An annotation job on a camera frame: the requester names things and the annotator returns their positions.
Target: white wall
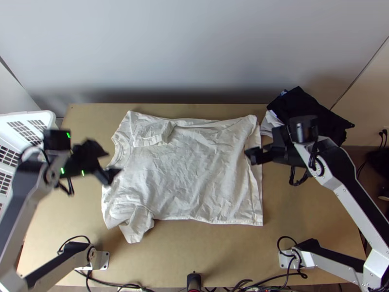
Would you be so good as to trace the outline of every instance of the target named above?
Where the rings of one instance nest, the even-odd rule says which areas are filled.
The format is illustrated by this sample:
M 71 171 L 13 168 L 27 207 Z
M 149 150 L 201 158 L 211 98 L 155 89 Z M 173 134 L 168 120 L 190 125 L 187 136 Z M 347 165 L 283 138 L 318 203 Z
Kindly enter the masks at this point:
M 333 111 L 355 124 L 345 145 L 379 146 L 378 133 L 389 131 L 389 40 Z
M 330 107 L 387 37 L 388 11 L 382 0 L 3 0 L 0 55 L 62 112 L 102 101 L 84 91 L 252 88 L 267 102 L 296 85 Z
M 40 108 L 0 63 L 0 114 L 26 110 L 40 110 Z

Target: brown table surface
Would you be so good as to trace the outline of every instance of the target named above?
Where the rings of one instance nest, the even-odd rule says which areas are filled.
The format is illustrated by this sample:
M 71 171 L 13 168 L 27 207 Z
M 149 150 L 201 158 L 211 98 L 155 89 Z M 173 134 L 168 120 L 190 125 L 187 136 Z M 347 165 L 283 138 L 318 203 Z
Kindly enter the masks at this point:
M 83 104 L 71 105 L 62 128 L 72 142 L 95 139 L 112 156 L 111 136 L 128 110 L 166 118 L 230 119 L 255 114 L 262 120 L 265 105 Z M 263 144 L 270 143 L 263 137 Z M 110 157 L 101 159 L 102 165 Z M 26 274 L 55 257 L 58 247 L 75 235 L 87 235 L 100 250 L 111 252 L 109 268 L 93 276 L 117 283 L 140 282 L 148 287 L 185 287 L 186 275 L 203 275 L 205 287 L 230 287 L 244 278 L 259 281 L 284 274 L 276 242 L 288 235 L 297 242 L 316 238 L 327 249 L 365 259 L 358 229 L 336 196 L 309 179 L 288 184 L 289 167 L 263 165 L 263 227 L 211 225 L 192 220 L 156 221 L 140 243 L 128 244 L 119 228 L 108 230 L 101 213 L 101 184 L 92 176 L 75 178 L 75 196 L 53 191 L 38 206 L 27 233 L 18 272 Z M 290 247 L 285 241 L 282 248 Z M 289 285 L 344 282 L 320 269 L 308 279 L 292 276 Z M 281 285 L 284 278 L 270 282 Z M 83 286 L 70 272 L 59 285 Z

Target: white plastic crate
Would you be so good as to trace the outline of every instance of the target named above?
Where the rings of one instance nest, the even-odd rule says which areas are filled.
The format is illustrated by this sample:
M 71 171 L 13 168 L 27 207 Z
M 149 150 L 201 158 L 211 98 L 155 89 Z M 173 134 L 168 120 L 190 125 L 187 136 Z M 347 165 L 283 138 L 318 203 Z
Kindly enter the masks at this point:
M 43 130 L 56 128 L 55 114 L 48 110 L 0 115 L 0 220 L 12 198 L 12 178 L 21 152 L 42 146 Z

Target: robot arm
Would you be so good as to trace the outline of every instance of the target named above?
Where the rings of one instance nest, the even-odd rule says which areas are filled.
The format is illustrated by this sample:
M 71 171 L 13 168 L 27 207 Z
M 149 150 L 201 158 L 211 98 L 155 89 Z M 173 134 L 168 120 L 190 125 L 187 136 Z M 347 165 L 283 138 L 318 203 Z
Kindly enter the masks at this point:
M 274 143 L 265 146 L 268 152 L 258 148 L 247 151 L 252 164 L 275 161 L 296 167 L 303 163 L 305 176 L 335 193 L 372 248 L 363 261 L 308 239 L 279 253 L 280 266 L 288 267 L 290 256 L 295 255 L 292 269 L 319 267 L 355 283 L 362 291 L 389 291 L 389 223 L 356 179 L 347 152 L 331 139 L 318 136 L 313 116 L 293 118 L 288 126 L 274 128 L 273 136 Z
M 108 252 L 97 251 L 90 242 L 69 242 L 57 257 L 34 272 L 24 277 L 17 275 L 14 264 L 35 209 L 41 199 L 58 187 L 59 178 L 93 173 L 102 183 L 110 184 L 119 172 L 101 169 L 97 158 L 107 153 L 95 141 L 87 141 L 71 151 L 68 131 L 45 132 L 44 147 L 49 162 L 30 157 L 18 166 L 12 182 L 13 197 L 0 222 L 2 292 L 47 291 L 73 269 L 108 267 Z

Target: white t-shirt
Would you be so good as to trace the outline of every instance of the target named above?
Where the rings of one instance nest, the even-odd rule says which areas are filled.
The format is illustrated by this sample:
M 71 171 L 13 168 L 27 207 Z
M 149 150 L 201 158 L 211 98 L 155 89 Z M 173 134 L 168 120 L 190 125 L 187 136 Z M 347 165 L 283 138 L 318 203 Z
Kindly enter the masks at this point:
M 261 166 L 243 152 L 261 145 L 256 116 L 172 120 L 129 111 L 112 141 L 109 166 L 122 171 L 103 186 L 102 212 L 129 243 L 153 219 L 262 226 Z

